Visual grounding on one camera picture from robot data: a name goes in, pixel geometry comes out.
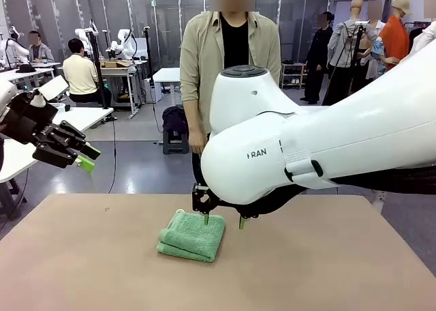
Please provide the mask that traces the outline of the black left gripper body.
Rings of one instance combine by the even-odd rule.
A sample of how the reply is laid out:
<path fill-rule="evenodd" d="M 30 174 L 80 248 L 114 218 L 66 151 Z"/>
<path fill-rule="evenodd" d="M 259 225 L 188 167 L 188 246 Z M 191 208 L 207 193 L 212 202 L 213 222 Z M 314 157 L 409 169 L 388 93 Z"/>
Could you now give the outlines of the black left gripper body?
<path fill-rule="evenodd" d="M 19 93 L 8 104 L 1 120 L 2 134 L 22 144 L 38 144 L 57 112 L 39 91 Z"/>

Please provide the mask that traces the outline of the person's right hand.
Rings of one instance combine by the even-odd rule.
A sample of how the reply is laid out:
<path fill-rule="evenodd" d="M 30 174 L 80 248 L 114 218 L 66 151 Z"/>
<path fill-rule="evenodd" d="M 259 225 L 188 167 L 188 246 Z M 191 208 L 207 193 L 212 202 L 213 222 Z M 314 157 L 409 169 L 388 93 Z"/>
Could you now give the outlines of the person's right hand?
<path fill-rule="evenodd" d="M 201 155 L 207 143 L 207 136 L 201 130 L 189 132 L 189 146 L 193 153 Z"/>

